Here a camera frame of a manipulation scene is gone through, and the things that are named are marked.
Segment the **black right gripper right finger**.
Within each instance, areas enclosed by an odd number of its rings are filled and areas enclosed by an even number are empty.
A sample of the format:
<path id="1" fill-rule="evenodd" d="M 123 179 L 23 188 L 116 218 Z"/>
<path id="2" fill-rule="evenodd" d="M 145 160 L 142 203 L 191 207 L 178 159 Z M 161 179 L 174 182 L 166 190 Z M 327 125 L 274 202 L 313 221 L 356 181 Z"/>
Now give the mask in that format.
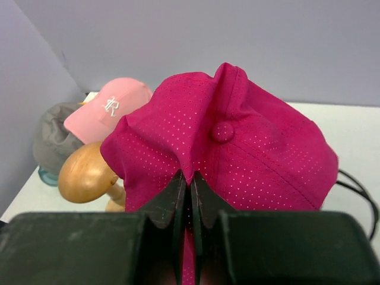
<path id="1" fill-rule="evenodd" d="M 359 223 L 333 211 L 240 211 L 200 173 L 190 186 L 197 284 L 378 284 Z"/>

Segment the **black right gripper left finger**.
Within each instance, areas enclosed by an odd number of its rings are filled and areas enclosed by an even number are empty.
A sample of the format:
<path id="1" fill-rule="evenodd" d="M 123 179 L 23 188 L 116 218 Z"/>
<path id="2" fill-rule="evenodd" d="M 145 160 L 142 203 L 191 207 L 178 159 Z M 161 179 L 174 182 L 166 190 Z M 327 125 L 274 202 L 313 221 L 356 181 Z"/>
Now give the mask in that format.
<path id="1" fill-rule="evenodd" d="M 133 213 L 23 213 L 1 232 L 2 284 L 181 284 L 186 182 Z"/>

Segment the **magenta baseball cap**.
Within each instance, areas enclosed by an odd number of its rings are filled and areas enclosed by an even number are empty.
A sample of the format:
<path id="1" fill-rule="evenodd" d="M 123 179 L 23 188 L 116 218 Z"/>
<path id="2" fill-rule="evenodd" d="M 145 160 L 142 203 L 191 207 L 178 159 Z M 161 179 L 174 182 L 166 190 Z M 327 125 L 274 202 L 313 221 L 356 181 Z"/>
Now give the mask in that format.
<path id="1" fill-rule="evenodd" d="M 123 180 L 126 211 L 155 197 L 178 170 L 187 183 L 200 172 L 239 210 L 319 210 L 338 176 L 338 157 L 318 126 L 228 63 L 213 76 L 165 79 L 120 119 L 100 152 Z"/>

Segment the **light pink baseball cap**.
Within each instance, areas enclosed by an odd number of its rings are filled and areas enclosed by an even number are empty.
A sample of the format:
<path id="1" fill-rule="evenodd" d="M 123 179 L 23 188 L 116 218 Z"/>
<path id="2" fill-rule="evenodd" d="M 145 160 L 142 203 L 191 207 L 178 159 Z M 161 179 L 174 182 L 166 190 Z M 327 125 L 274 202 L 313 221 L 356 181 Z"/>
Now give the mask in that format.
<path id="1" fill-rule="evenodd" d="M 103 141 L 120 118 L 147 104 L 153 93 L 133 78 L 116 78 L 64 121 L 64 127 L 82 143 Z"/>

